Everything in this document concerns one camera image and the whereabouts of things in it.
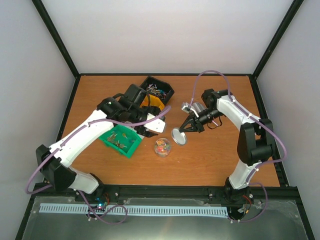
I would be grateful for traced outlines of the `clear plastic cup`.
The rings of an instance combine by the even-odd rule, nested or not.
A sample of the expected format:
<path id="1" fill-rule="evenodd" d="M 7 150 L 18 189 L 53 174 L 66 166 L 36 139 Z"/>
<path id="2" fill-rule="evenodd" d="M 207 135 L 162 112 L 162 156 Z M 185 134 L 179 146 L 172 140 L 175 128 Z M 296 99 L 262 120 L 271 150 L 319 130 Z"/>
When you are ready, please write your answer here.
<path id="1" fill-rule="evenodd" d="M 159 138 L 155 141 L 154 151 L 157 156 L 166 157 L 170 154 L 172 144 L 167 138 Z"/>

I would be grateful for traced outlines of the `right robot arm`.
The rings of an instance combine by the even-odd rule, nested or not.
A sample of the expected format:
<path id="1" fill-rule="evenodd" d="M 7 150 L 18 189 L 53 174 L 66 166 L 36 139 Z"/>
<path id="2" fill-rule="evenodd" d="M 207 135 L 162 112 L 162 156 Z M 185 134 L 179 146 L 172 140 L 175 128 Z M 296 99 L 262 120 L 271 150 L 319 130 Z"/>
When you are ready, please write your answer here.
<path id="1" fill-rule="evenodd" d="M 173 140 L 183 146 L 187 143 L 187 133 L 205 130 L 204 126 L 221 116 L 227 117 L 238 129 L 238 163 L 233 173 L 226 179 L 224 199 L 237 203 L 243 195 L 248 195 L 249 183 L 262 163 L 276 152 L 276 141 L 272 136 L 273 124 L 265 118 L 251 114 L 227 90 L 206 89 L 201 95 L 203 103 L 182 103 L 182 111 L 188 113 L 180 127 L 171 131 Z"/>

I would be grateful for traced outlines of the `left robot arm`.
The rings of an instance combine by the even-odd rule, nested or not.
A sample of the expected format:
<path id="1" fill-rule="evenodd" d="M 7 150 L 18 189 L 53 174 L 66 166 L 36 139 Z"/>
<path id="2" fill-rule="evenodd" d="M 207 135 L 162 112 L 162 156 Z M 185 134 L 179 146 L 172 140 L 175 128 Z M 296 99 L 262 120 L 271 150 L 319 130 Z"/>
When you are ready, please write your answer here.
<path id="1" fill-rule="evenodd" d="M 92 173 L 74 169 L 74 160 L 114 126 L 122 125 L 147 138 L 163 133 L 168 110 L 167 107 L 160 110 L 152 106 L 147 91 L 131 84 L 125 93 L 103 99 L 91 115 L 67 136 L 49 147 L 40 145 L 35 151 L 37 171 L 49 181 L 48 186 L 57 192 L 80 190 L 92 201 L 99 201 L 104 195 L 101 181 Z"/>

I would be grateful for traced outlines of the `white round lid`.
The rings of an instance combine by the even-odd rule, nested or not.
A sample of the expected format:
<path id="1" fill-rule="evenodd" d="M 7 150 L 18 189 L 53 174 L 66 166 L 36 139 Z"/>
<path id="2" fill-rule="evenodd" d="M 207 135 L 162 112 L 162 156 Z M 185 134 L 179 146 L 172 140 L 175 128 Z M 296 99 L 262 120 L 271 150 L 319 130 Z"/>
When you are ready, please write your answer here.
<path id="1" fill-rule="evenodd" d="M 183 146 L 187 143 L 186 134 L 184 132 L 180 132 L 178 127 L 172 129 L 171 137 L 180 146 Z"/>

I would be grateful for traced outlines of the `green plastic bin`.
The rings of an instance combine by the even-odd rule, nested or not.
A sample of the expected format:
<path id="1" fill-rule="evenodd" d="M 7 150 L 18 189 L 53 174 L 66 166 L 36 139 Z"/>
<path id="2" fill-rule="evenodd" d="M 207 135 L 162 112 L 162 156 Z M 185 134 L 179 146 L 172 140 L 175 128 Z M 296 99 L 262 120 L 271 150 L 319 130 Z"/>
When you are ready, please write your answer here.
<path id="1" fill-rule="evenodd" d="M 116 125 L 99 138 L 106 147 L 116 150 L 119 154 L 130 159 L 143 140 L 143 136 L 127 126 Z"/>

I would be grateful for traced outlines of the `yellow plastic bin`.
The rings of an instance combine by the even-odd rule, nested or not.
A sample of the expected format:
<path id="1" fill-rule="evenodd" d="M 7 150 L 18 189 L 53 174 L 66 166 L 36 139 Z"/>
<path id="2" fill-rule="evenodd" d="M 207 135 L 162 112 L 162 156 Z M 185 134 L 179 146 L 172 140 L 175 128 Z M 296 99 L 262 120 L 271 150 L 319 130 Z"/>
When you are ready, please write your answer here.
<path id="1" fill-rule="evenodd" d="M 142 103 L 140 104 L 140 107 L 147 107 L 147 106 L 151 106 L 151 107 L 157 107 L 159 108 L 161 111 L 165 108 L 165 105 L 163 104 L 163 102 L 161 101 L 160 98 L 158 98 L 157 96 L 154 95 L 149 95 L 149 99 L 148 96 L 146 96 L 144 98 L 144 100 L 142 101 Z"/>

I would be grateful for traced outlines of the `black plastic bin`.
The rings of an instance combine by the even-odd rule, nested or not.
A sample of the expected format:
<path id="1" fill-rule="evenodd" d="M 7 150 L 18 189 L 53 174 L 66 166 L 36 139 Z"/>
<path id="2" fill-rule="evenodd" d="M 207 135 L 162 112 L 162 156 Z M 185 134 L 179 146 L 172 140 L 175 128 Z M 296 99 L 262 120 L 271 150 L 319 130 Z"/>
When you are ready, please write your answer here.
<path id="1" fill-rule="evenodd" d="M 159 80 L 155 77 L 148 76 L 140 87 L 146 90 L 150 95 L 153 95 L 161 100 L 164 105 L 167 105 L 174 95 L 175 91 L 167 82 Z"/>

